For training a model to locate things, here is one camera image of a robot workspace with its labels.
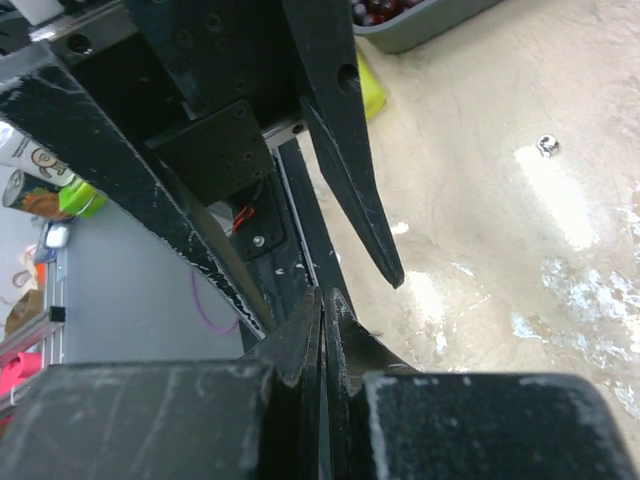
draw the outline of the black plastic part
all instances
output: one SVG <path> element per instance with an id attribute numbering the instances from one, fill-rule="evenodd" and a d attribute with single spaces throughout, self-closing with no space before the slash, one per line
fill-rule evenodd
<path id="1" fill-rule="evenodd" d="M 244 100 L 147 145 L 207 206 L 273 170 L 262 131 Z"/>
<path id="2" fill-rule="evenodd" d="M 75 64 L 71 72 L 134 142 L 142 143 L 188 120 L 180 92 L 140 34 Z"/>
<path id="3" fill-rule="evenodd" d="M 368 374 L 363 384 L 348 478 L 637 478 L 605 402 L 580 378 Z"/>
<path id="4" fill-rule="evenodd" d="M 0 477 L 256 478 L 274 376 L 257 361 L 50 368 L 12 420 Z"/>
<path id="5" fill-rule="evenodd" d="M 64 307 L 49 307 L 49 321 L 55 323 L 64 323 L 67 320 L 67 311 Z"/>
<path id="6" fill-rule="evenodd" d="M 338 290 L 330 289 L 326 293 L 324 308 L 333 478 L 375 478 L 358 476 L 358 463 L 363 460 L 356 460 L 359 446 L 350 434 L 357 413 L 352 397 L 360 390 L 362 376 L 367 371 L 417 372 L 358 322 Z"/>
<path id="7" fill-rule="evenodd" d="M 29 45 L 31 25 L 20 12 L 0 13 L 0 55 L 9 55 Z"/>
<path id="8" fill-rule="evenodd" d="M 348 2 L 281 4 L 320 170 L 378 269 L 397 288 L 404 271 L 375 183 Z"/>
<path id="9" fill-rule="evenodd" d="M 292 209 L 295 208 L 304 234 L 304 238 L 300 237 L 298 241 L 304 241 L 309 250 L 318 285 L 324 289 L 340 290 L 351 311 L 355 312 L 297 140 L 278 148 L 276 164 L 291 192 L 291 202 L 286 211 L 292 217 Z"/>
<path id="10" fill-rule="evenodd" d="M 279 379 L 275 388 L 282 392 L 266 419 L 267 430 L 279 434 L 265 440 L 273 456 L 261 464 L 260 478 L 287 478 L 287 470 L 295 472 L 289 478 L 318 476 L 321 328 L 322 296 L 319 289 L 309 288 L 288 321 L 243 357 L 272 364 Z M 288 426 L 289 436 L 282 434 L 283 418 L 296 425 Z"/>
<path id="11" fill-rule="evenodd" d="M 241 98 L 262 111 L 290 94 L 271 2 L 191 2 L 188 8 L 180 0 L 124 4 L 196 116 Z"/>

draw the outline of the pink object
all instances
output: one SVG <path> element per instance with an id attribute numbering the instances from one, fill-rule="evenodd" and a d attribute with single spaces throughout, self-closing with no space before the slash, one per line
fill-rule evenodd
<path id="1" fill-rule="evenodd" d="M 42 368 L 42 355 L 39 353 L 19 353 L 0 374 L 0 395 L 11 391 Z"/>

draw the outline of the soda can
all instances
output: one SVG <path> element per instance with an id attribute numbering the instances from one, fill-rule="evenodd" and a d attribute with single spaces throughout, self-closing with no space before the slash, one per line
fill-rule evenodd
<path id="1" fill-rule="evenodd" d="M 59 188 L 45 180 L 16 170 L 4 189 L 2 204 L 51 220 L 65 220 L 71 215 L 60 211 L 58 190 Z"/>

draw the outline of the yellow object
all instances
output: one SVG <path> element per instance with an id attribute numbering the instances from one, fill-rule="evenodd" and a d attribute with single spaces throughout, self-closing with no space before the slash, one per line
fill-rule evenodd
<path id="1" fill-rule="evenodd" d="M 362 89 L 362 101 L 364 102 L 364 113 L 369 120 L 384 106 L 384 91 L 369 70 L 367 63 L 358 55 L 358 73 L 360 73 L 360 87 Z"/>

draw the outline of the red wire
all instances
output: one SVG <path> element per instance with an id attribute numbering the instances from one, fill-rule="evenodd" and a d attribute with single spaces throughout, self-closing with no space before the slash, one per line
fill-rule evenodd
<path id="1" fill-rule="evenodd" d="M 231 229 L 231 231 L 233 233 L 236 233 L 238 231 L 238 229 L 242 226 L 242 224 L 249 218 L 253 217 L 256 213 L 255 208 L 253 208 L 252 205 L 247 205 L 246 207 L 244 207 L 242 210 L 240 210 L 240 212 L 238 213 L 238 215 L 236 215 L 236 218 L 234 218 L 233 220 L 233 228 Z"/>

